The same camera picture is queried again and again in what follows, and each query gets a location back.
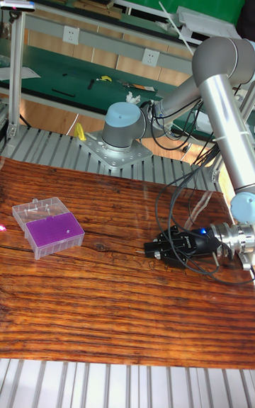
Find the wood grain surface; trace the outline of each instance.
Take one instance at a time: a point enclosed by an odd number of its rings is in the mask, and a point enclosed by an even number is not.
[[[254,368],[254,284],[226,286],[143,254],[159,232],[162,185],[6,159],[0,171],[0,358]],[[165,227],[170,188],[159,203]],[[186,189],[176,219],[188,217]],[[191,207],[201,199],[196,191]],[[36,261],[11,214],[58,196],[86,234],[81,247]],[[230,221],[213,193],[198,225]],[[225,280],[250,275],[220,270]]]

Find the purple grid tray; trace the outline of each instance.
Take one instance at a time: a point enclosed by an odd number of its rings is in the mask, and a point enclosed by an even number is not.
[[[71,212],[27,222],[26,227],[37,247],[68,240],[84,233]]]

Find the plastic box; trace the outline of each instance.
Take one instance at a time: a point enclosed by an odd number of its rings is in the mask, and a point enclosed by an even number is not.
[[[84,231],[74,215],[59,198],[33,199],[12,207],[12,213],[25,238],[29,241],[35,260],[46,255],[81,246]]]

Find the power outlet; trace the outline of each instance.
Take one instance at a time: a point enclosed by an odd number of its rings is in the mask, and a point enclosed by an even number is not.
[[[79,44],[79,28],[64,26],[63,41],[72,45]]]
[[[159,51],[152,51],[151,49],[147,49],[147,48],[144,50],[144,54],[142,58],[142,63],[144,65],[156,67],[158,59],[159,59]]]

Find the yellow tool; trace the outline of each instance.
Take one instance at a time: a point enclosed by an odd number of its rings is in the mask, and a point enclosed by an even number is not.
[[[86,140],[86,137],[85,137],[85,134],[84,134],[84,131],[83,131],[83,127],[81,126],[81,123],[77,123],[75,125],[74,137],[77,137],[77,136],[78,136],[78,138],[80,140]]]
[[[112,82],[113,80],[109,76],[101,76],[101,78],[97,79],[97,81],[110,81],[110,82]]]

